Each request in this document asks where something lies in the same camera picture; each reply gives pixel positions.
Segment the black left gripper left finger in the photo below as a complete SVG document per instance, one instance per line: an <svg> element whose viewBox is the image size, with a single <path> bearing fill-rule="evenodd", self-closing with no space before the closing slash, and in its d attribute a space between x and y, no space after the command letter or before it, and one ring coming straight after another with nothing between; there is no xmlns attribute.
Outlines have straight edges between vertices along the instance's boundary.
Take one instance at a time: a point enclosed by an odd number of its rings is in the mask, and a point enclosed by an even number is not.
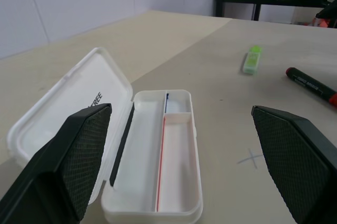
<svg viewBox="0 0 337 224"><path fill-rule="evenodd" d="M0 200L0 224L79 224L101 167L111 113L111 104L100 104L70 115Z"/></svg>

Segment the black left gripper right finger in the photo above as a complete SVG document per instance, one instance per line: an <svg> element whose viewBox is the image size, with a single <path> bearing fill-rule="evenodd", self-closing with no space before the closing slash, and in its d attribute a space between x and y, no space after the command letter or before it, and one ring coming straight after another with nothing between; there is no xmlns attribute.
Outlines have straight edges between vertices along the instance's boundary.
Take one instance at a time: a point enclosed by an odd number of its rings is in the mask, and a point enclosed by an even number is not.
<svg viewBox="0 0 337 224"><path fill-rule="evenodd" d="M337 224L337 147L308 119L253 106L270 176L297 224Z"/></svg>

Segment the black marker with red cap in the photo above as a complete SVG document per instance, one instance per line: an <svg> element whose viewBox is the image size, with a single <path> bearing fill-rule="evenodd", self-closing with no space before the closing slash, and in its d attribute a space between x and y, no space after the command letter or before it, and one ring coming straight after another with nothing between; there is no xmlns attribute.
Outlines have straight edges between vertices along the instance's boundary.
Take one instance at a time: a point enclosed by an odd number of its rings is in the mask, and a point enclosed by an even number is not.
<svg viewBox="0 0 337 224"><path fill-rule="evenodd" d="M313 77L305 74L295 67L290 67L286 70L286 75L289 79L309 90L314 95L327 101L329 104L337 108L337 91L319 82Z"/></svg>

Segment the black pen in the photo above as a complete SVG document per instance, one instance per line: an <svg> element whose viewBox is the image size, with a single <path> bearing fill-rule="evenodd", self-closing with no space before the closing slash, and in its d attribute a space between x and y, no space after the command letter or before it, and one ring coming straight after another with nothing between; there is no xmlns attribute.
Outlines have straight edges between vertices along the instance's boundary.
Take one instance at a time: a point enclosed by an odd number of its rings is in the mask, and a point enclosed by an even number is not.
<svg viewBox="0 0 337 224"><path fill-rule="evenodd" d="M124 131L123 131L123 134L122 134L122 137L121 137L121 141L120 141L120 144L119 144L119 147L118 147L118 150L117 150L114 165L113 165L113 168L112 168L112 171L111 171L111 175L110 175L110 186L111 187L114 186L114 183L115 183L115 180L116 180L116 177L117 177L117 174L118 174L118 169L119 169L119 166L120 166L120 163L121 163L121 159L122 159L122 155L123 155L123 152L124 152L126 140L127 140L127 137L128 137L128 133L130 131L131 124L132 124L132 119L133 119L133 116L134 116L134 110L135 110L135 108L134 108L134 104L133 104L132 107L131 107L131 111L130 111L128 120L126 122L126 126L124 128Z"/></svg>

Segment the white plastic pencil case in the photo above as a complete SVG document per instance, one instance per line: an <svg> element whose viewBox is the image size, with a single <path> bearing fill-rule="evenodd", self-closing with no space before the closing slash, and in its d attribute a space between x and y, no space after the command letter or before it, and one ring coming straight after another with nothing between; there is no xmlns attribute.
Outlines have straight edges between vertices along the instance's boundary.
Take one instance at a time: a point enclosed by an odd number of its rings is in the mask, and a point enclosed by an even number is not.
<svg viewBox="0 0 337 224"><path fill-rule="evenodd" d="M170 95L165 114L166 92ZM9 130L11 156L24 169L70 115L100 104L111 104L112 113L88 206L100 199L110 224L195 224L203 199L191 94L134 94L103 48L86 55ZM132 124L111 187L111 171L133 104Z"/></svg>

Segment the small orange item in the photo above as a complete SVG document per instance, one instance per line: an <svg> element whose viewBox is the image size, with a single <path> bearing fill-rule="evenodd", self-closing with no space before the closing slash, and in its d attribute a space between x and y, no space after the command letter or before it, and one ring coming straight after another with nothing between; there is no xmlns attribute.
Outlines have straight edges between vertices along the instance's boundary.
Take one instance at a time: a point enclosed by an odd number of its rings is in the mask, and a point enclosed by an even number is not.
<svg viewBox="0 0 337 224"><path fill-rule="evenodd" d="M312 25L314 27L322 27L322 28L328 28L330 23L329 19L320 19L320 18L314 18Z"/></svg>

